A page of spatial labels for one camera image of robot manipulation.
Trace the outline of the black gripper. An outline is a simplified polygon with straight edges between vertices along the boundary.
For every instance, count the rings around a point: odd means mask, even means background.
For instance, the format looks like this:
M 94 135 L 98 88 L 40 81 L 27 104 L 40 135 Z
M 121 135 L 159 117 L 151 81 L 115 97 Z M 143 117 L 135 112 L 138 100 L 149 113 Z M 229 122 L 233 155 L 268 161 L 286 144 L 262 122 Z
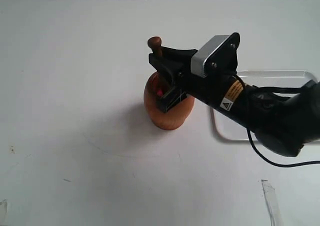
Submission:
M 161 75 L 162 94 L 157 94 L 157 108 L 167 113 L 192 96 L 223 115 L 245 115 L 247 112 L 247 85 L 236 72 L 198 77 L 181 73 L 183 64 L 190 64 L 197 49 L 161 47 L 162 56 L 148 55 L 148 61 Z

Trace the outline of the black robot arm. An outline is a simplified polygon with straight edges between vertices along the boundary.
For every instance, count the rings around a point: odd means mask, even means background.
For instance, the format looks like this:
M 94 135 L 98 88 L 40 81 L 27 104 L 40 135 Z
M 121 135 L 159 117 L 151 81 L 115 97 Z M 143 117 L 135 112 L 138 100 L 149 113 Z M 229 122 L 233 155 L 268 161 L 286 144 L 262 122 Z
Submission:
M 194 97 L 246 128 L 266 148 L 285 157 L 296 157 L 304 144 L 320 137 L 320 85 L 257 87 L 237 74 L 237 48 L 221 46 L 209 58 L 208 73 L 191 72 L 195 49 L 151 47 L 149 63 L 164 89 L 155 91 L 155 105 L 162 113 L 178 109 Z

